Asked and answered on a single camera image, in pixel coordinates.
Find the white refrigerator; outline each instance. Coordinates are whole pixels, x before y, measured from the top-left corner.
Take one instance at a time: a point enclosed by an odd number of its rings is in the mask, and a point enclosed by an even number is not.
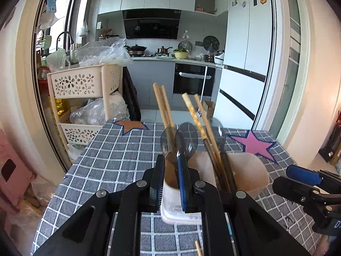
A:
[[[224,68],[214,117],[224,127],[251,129],[272,50],[272,0],[227,0]]]

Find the cartoon magnet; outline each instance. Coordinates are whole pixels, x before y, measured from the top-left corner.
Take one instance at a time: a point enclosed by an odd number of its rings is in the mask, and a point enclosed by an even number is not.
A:
[[[260,3],[264,5],[266,3],[266,0],[260,0]]]

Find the table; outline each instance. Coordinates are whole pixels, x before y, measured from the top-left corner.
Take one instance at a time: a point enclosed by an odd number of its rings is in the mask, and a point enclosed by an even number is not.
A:
[[[108,120],[87,145],[58,186],[45,211],[32,245],[33,254],[83,203],[97,190],[123,190],[142,178],[143,172],[154,166],[161,154],[162,124],[116,122]],[[226,129],[226,133],[244,137],[246,130]],[[254,131],[258,140],[273,142],[265,131]],[[241,152],[244,146],[226,138],[225,149]],[[198,150],[204,151],[202,139]],[[320,235],[312,231],[313,220],[301,206],[273,193],[272,182],[285,175],[288,165],[295,164],[289,154],[276,142],[268,149],[277,163],[259,156],[270,176],[270,184],[256,201],[310,252],[315,251]],[[195,240],[202,246],[202,228],[163,223],[159,213],[143,213],[141,221],[141,255],[195,256]]]

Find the yellow bowl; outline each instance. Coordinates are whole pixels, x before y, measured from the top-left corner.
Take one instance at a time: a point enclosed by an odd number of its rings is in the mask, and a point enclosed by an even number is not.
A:
[[[174,52],[174,56],[177,59],[187,59],[188,58],[188,52]]]

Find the tablecloth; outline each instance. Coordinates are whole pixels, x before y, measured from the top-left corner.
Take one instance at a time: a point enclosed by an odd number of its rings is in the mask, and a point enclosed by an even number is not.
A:
[[[161,154],[163,125],[141,123],[137,126],[135,123],[133,127],[136,129],[130,127],[109,120],[86,146],[50,201],[37,228],[31,254],[97,190],[123,190],[130,183],[141,179],[146,169],[154,167],[157,155]],[[247,131],[226,129],[226,133],[244,137]],[[268,132],[253,133],[259,140],[274,141]],[[202,139],[199,139],[198,150],[204,149]],[[237,153],[243,151],[243,145],[227,137],[225,149]],[[319,234],[312,231],[312,218],[303,212],[301,206],[274,194],[272,190],[273,180],[285,175],[287,166],[295,162],[278,143],[268,151],[277,163],[259,156],[269,172],[270,184],[255,200],[312,252],[320,238]],[[160,212],[142,214],[141,255],[195,256],[195,240],[199,240],[202,246],[201,225],[168,225],[161,220]]]

